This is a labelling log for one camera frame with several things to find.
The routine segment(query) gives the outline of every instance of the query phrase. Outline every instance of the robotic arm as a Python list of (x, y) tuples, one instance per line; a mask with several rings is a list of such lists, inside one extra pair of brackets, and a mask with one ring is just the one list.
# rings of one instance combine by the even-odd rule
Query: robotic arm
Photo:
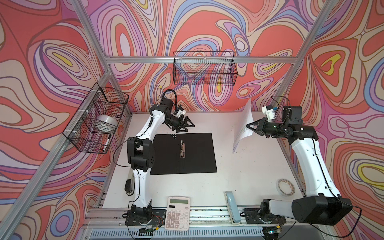
[[(173, 105), (175, 105), (175, 112), (171, 114)], [(151, 115), (140, 132), (127, 141), (128, 163), (133, 169), (135, 179), (134, 199), (136, 200), (131, 207), (131, 213), (132, 217), (142, 223), (148, 222), (152, 218), (152, 200), (148, 192), (147, 177), (155, 162), (152, 141), (157, 129), (161, 124), (165, 124), (173, 131), (187, 132), (187, 127), (195, 126), (187, 116), (184, 117), (186, 111), (181, 105), (176, 106), (171, 99), (164, 98), (164, 94), (160, 104), (153, 105), (149, 109), (149, 113)]]
[(311, 126), (304, 126), (301, 107), (284, 106), (282, 123), (272, 122), (275, 109), (263, 107), (266, 117), (247, 124), (260, 136), (286, 137), (303, 170), (307, 197), (293, 201), (264, 199), (260, 215), (294, 218), (300, 223), (335, 225), (352, 209), (349, 199), (341, 198), (320, 153), (318, 136)]

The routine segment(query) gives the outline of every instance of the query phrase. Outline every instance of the calculator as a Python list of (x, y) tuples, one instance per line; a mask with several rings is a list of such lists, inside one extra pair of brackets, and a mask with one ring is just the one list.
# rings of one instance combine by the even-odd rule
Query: calculator
[(169, 197), (167, 206), (166, 230), (187, 231), (189, 229), (190, 199)]

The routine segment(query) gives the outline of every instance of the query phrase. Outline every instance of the blue circle pattern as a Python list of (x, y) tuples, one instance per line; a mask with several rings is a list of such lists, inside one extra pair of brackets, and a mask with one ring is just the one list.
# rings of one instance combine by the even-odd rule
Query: blue circle pattern
[[(68, 223), (68, 226), (67, 228), (65, 228), (65, 230), (63, 232), (60, 232), (57, 228), (56, 228), (56, 224), (57, 224), (57, 221), (63, 217), (63, 216), (66, 216), (69, 218), (69, 223)], [(51, 223), (51, 227), (50, 227), (50, 230), (51, 230), (51, 233), (53, 236), (55, 237), (61, 237), (61, 236), (64, 236), (65, 234), (67, 234), (70, 230), (71, 230), (71, 227), (72, 227), (72, 224), (73, 224), (73, 212), (71, 210), (64, 210), (62, 212), (60, 212), (52, 221)]]

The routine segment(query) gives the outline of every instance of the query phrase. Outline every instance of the colorful patterned wall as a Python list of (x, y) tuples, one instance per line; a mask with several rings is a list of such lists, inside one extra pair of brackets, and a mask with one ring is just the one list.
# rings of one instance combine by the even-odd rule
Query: colorful patterned wall
[[(102, 74), (69, 0), (0, 0), (0, 220)], [(73, 239), (112, 153), (70, 146), (12, 239)]]
[[(363, 209), (349, 239), (384, 239), (384, 2), (343, 0), (289, 87), (343, 197)], [(292, 155), (294, 163), (297, 158)], [(358, 209), (336, 225), (346, 235)]]
[[(323, 2), (194, 0), (92, 1), (86, 9), (110, 56), (173, 56), (174, 51), (233, 50), (236, 56), (296, 56)], [(188, 111), (236, 111), (248, 98), (260, 110), (289, 68), (237, 65), (235, 86), (174, 86), (172, 64), (114, 64), (132, 111), (147, 111), (173, 88)]]

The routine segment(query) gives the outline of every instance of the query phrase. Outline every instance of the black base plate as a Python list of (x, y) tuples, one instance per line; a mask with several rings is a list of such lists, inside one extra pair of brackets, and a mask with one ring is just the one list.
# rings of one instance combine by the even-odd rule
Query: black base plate
[[(165, 223), (166, 211), (167, 211), (166, 209), (152, 209), (152, 214), (161, 217), (163, 219), (163, 223)], [(148, 222), (148, 224), (142, 225), (138, 221), (135, 221), (135, 219), (131, 216), (131, 210), (130, 209), (128, 210), (127, 218), (125, 219), (125, 225), (126, 226), (148, 226), (148, 225), (152, 225), (155, 227), (158, 224), (159, 224), (159, 219), (155, 216), (152, 216), (152, 219), (150, 222)]]
[(263, 224), (263, 223), (277, 223), (277, 224), (285, 224), (285, 217), (271, 217), (269, 218), (266, 214), (262, 219), (260, 219), (260, 215), (257, 212), (259, 209), (244, 209), (245, 219), (247, 220), (247, 224)]

